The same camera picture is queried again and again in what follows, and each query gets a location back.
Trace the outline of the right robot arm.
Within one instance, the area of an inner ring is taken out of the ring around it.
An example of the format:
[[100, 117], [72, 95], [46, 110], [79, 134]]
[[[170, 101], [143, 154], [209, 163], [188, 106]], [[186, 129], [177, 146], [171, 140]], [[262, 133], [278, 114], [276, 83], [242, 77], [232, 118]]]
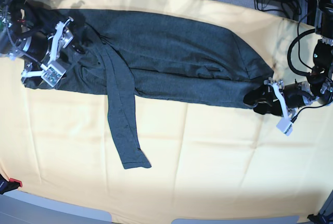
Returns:
[[58, 62], [61, 51], [71, 46], [84, 53], [74, 41], [72, 22], [70, 16], [34, 7], [27, 0], [1, 0], [1, 56], [24, 61], [22, 83], [31, 79], [53, 88], [67, 72]]

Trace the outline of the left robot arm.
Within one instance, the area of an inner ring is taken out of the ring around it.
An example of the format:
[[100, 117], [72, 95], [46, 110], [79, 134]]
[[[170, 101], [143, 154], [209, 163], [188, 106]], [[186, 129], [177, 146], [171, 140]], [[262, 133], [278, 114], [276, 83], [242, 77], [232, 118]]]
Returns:
[[[280, 116], [277, 128], [285, 135], [291, 134], [299, 114], [312, 109], [313, 102], [318, 102], [320, 107], [332, 104], [332, 0], [316, 0], [316, 6], [308, 14], [315, 16], [314, 28], [298, 33], [287, 52], [290, 70], [306, 80], [284, 85], [282, 80], [269, 78], [258, 89], [246, 94], [243, 100], [258, 114]], [[309, 72], [300, 71], [291, 61], [293, 47], [313, 33], [320, 36], [313, 51], [314, 65]]]

